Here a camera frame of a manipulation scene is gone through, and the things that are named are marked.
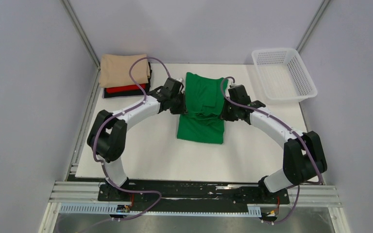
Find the green t-shirt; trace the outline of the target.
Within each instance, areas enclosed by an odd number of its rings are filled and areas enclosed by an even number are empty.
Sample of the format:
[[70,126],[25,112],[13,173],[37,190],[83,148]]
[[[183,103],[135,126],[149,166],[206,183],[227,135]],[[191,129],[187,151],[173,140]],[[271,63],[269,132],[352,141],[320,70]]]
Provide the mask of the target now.
[[225,103],[224,78],[210,79],[198,74],[186,74],[186,114],[179,117],[176,137],[181,140],[208,144],[223,144],[224,120],[221,112]]

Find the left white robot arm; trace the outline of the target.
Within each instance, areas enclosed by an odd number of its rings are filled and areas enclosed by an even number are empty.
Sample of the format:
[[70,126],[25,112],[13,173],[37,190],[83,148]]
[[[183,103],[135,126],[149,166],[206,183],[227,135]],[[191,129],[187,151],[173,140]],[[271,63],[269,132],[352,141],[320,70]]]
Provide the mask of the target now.
[[178,115],[186,112],[182,79],[167,78],[163,86],[151,90],[138,102],[114,112],[100,111],[88,134],[87,144],[95,162],[102,166],[111,195],[117,200],[129,196],[121,156],[127,132],[143,120],[164,111]]

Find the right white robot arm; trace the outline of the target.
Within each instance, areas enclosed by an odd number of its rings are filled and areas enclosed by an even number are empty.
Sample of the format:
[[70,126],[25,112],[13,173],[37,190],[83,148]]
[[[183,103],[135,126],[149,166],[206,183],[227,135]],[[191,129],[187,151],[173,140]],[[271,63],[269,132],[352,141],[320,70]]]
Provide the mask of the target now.
[[260,129],[283,149],[282,168],[263,177],[258,196],[263,202],[271,202],[282,189],[294,187],[318,177],[327,171],[320,136],[314,132],[296,130],[271,114],[266,105],[251,101],[243,85],[231,85],[225,97],[221,118],[226,121],[243,120]]

